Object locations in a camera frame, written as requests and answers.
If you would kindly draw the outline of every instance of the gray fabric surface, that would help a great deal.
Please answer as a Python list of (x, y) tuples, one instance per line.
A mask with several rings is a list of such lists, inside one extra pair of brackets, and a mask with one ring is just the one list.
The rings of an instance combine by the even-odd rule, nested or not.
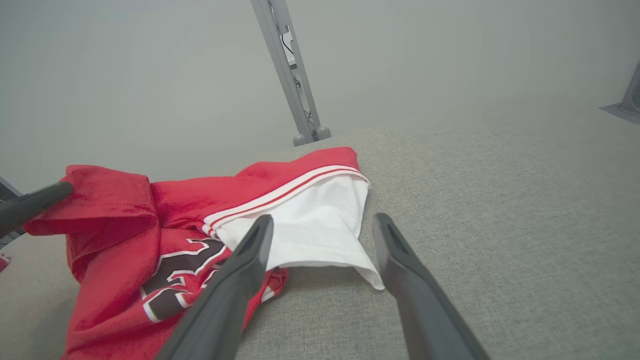
[[(565, 99), (513, 99), (473, 118), (405, 120), (255, 160), (340, 145), (358, 152), (372, 183), (367, 253), (374, 259), (372, 216), (386, 212), (494, 359), (637, 358), (640, 126)], [(46, 358), (37, 355), (58, 349), (66, 327), (76, 288), (60, 270), (61, 244), (43, 243), (3, 249), (15, 262), (0, 273), (0, 353), (10, 359)], [(290, 274), (254, 315), (238, 359), (407, 357), (388, 293), (352, 269)]]

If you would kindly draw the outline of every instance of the white cloth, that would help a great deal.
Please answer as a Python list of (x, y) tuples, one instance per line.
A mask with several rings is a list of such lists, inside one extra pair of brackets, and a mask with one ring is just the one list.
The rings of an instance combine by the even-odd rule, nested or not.
[(256, 218), (273, 217), (273, 240), (267, 270), (276, 266), (353, 266), (374, 288), (382, 279), (358, 236), (369, 182), (361, 175), (320, 179), (283, 202), (234, 218), (215, 229), (231, 250)]

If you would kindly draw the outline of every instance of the red stripe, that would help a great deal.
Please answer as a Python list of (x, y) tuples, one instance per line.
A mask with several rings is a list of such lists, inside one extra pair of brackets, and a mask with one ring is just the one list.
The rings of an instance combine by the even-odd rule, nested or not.
[(317, 178), (317, 177), (319, 177), (319, 176), (323, 176), (323, 175), (326, 175), (326, 174), (331, 174), (332, 172), (336, 172), (336, 171), (351, 171), (351, 172), (355, 172), (356, 174), (360, 174), (360, 172), (359, 172), (359, 171), (356, 171), (356, 170), (350, 170), (350, 169), (346, 169), (346, 168), (336, 168), (336, 169), (333, 169), (333, 170), (327, 170), (327, 171), (325, 171), (325, 172), (321, 172), (320, 174), (316, 174), (316, 175), (314, 175), (314, 176), (312, 176), (312, 177), (308, 178), (307, 180), (304, 180), (302, 183), (297, 184), (296, 186), (294, 186), (293, 188), (291, 188), (289, 191), (285, 192), (284, 194), (282, 194), (282, 195), (278, 196), (278, 197), (277, 197), (277, 198), (275, 198), (275, 199), (272, 199), (272, 200), (269, 200), (269, 201), (265, 202), (264, 204), (261, 204), (261, 205), (258, 205), (258, 206), (254, 206), (254, 207), (252, 207), (251, 209), (247, 209), (247, 210), (243, 210), (243, 211), (238, 211), (237, 213), (229, 214), (229, 215), (226, 215), (226, 216), (224, 216), (224, 217), (221, 217), (221, 218), (217, 219), (216, 221), (214, 221), (214, 222), (212, 222), (212, 223), (211, 223), (211, 225), (210, 225), (210, 226), (211, 226), (211, 230), (209, 230), (209, 232), (208, 232), (207, 234), (208, 234), (208, 235), (211, 235), (211, 232), (213, 231), (213, 225), (215, 225), (216, 223), (220, 222), (221, 220), (224, 220), (224, 219), (226, 219), (226, 218), (228, 218), (228, 217), (234, 217), (234, 216), (236, 216), (236, 215), (238, 215), (238, 214), (241, 214), (241, 213), (247, 213), (247, 212), (249, 212), (249, 211), (253, 211), (253, 210), (255, 210), (255, 209), (261, 208), (261, 207), (263, 207), (263, 206), (270, 205), (270, 204), (272, 204), (272, 203), (274, 203), (274, 202), (276, 202), (276, 201), (278, 201), (278, 200), (282, 199), (283, 197), (285, 197), (285, 196), (289, 195), (290, 193), (292, 193), (292, 192), (296, 191), (296, 190), (297, 190), (297, 189), (299, 189), (300, 187), (305, 186), (305, 185), (306, 185), (306, 184), (308, 184), (311, 180), (313, 180), (313, 179), (315, 179), (315, 178)]

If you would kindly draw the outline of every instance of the gray wall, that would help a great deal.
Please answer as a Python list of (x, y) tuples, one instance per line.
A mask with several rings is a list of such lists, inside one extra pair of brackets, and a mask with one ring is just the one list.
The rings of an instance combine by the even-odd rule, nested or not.
[[(551, 94), (618, 102), (640, 59), (637, 0), (289, 0), (335, 135)], [(0, 3), (0, 174), (65, 165), (206, 176), (291, 146), (295, 126), (249, 0)]]

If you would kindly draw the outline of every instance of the printed graphic on shirt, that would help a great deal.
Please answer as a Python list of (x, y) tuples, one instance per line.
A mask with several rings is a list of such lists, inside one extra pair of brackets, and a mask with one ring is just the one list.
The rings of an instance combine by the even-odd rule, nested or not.
[(156, 274), (141, 288), (143, 307), (161, 322), (193, 304), (231, 251), (217, 239), (185, 239), (185, 250), (160, 257)]

